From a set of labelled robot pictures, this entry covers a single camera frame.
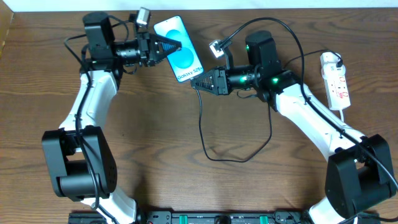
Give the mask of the blue screen smartphone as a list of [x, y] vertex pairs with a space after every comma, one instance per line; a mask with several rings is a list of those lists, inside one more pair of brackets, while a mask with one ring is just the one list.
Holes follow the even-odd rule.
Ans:
[[203, 65], [180, 16], [173, 16], [154, 25], [156, 34], [181, 43], [181, 48], [167, 56], [170, 67], [179, 83], [204, 72]]

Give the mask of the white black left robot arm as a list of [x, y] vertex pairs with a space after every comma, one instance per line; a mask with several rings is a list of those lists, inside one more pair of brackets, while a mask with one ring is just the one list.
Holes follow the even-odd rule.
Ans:
[[103, 133], [124, 74], [153, 67], [180, 50], [179, 41], [147, 30], [150, 10], [121, 20], [106, 12], [83, 17], [87, 43], [75, 59], [80, 89], [61, 125], [44, 132], [42, 147], [53, 191], [98, 212], [99, 223], [145, 223], [137, 202], [118, 186], [117, 165]]

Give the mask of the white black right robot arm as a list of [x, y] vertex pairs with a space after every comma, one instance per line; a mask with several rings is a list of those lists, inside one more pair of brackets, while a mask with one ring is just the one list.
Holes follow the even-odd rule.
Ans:
[[325, 198], [307, 212], [310, 223], [381, 222], [369, 209], [397, 193], [387, 141], [348, 126], [320, 103], [303, 80], [282, 68], [270, 32], [246, 37], [249, 64], [233, 65], [229, 41], [210, 45], [226, 65], [191, 80], [192, 88], [216, 96], [253, 89], [271, 110], [293, 122], [320, 150], [327, 162]]

